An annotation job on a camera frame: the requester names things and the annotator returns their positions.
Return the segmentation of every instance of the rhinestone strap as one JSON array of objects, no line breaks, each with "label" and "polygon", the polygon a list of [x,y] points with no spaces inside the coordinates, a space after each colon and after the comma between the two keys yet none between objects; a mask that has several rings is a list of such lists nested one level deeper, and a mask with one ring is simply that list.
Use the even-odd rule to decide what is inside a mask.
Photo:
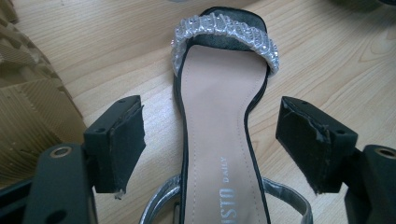
[{"label": "rhinestone strap", "polygon": [[193,16],[183,19],[175,29],[172,41],[172,64],[178,74],[183,55],[187,50],[187,40],[198,35],[226,35],[244,43],[261,55],[271,68],[270,77],[279,69],[277,47],[267,33],[256,27],[249,27],[244,22],[233,21],[228,16],[214,13],[202,17]]}]

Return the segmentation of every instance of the metal ring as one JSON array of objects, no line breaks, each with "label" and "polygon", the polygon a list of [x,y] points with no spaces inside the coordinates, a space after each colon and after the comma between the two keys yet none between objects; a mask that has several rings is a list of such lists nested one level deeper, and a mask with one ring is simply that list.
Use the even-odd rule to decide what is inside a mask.
[{"label": "metal ring", "polygon": [[53,149],[49,155],[54,159],[58,159],[67,156],[72,150],[73,148],[71,147],[57,147]]},{"label": "metal ring", "polygon": [[375,149],[375,152],[378,153],[380,156],[383,156],[385,158],[391,159],[391,160],[396,160],[396,152],[384,148],[384,147],[378,147]]}]

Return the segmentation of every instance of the black device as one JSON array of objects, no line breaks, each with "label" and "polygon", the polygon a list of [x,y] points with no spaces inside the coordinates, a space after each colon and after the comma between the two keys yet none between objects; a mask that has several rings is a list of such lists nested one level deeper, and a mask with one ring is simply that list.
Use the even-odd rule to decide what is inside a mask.
[{"label": "black device", "polygon": [[345,197],[348,222],[396,223],[396,150],[355,148],[358,135],[308,102],[283,97],[276,139],[304,173],[315,193]]},{"label": "black device", "polygon": [[126,191],[145,148],[140,96],[118,100],[84,133],[84,144],[44,151],[35,177],[0,190],[0,223],[97,223],[92,193]]}]

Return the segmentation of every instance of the silver ankle strap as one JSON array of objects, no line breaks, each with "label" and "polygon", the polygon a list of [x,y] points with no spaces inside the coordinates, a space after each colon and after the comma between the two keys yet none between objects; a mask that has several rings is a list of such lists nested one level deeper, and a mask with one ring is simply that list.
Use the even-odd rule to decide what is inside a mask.
[{"label": "silver ankle strap", "polygon": [[[264,191],[269,193],[296,209],[303,218],[302,224],[312,224],[312,210],[309,202],[296,190],[262,177]],[[161,208],[172,198],[180,194],[180,175],[169,178],[160,186],[149,200],[145,211],[140,218],[140,224],[152,223]]]}]

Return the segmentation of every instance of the wood grain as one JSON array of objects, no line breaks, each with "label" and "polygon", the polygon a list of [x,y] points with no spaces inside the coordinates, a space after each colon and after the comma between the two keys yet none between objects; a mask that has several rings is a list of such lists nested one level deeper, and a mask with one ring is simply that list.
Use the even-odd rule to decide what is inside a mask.
[{"label": "wood grain", "polygon": [[[100,223],[136,223],[151,194],[181,166],[181,117],[172,97],[170,42],[178,21],[212,6],[262,16],[279,48],[280,71],[250,114],[262,175],[300,191],[316,223],[347,223],[346,187],[315,195],[275,140],[280,98],[302,98],[360,134],[357,147],[396,147],[396,9],[376,1],[15,0],[20,22],[47,55],[87,125],[114,101],[142,96],[146,142],[121,201],[97,195]],[[273,223],[299,223],[268,197]],[[172,205],[158,222],[171,223]]]}]

